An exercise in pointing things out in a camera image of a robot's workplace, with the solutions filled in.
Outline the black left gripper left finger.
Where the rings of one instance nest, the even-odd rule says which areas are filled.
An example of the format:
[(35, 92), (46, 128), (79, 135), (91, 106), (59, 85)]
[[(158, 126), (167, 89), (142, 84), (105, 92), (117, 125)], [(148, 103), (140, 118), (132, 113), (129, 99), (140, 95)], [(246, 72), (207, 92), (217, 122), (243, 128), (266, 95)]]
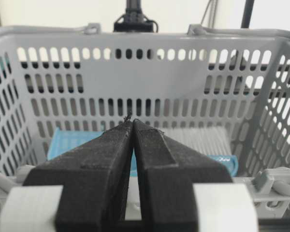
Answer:
[(125, 217), (133, 123), (31, 169), (8, 194), (0, 232), (102, 232)]

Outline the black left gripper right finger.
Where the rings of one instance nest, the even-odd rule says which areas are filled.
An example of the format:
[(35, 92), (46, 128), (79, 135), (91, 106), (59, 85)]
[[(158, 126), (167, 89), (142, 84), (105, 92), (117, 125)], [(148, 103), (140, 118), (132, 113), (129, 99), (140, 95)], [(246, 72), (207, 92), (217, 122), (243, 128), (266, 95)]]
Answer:
[(244, 184), (227, 168), (136, 119), (133, 142), (142, 219), (154, 232), (256, 232)]

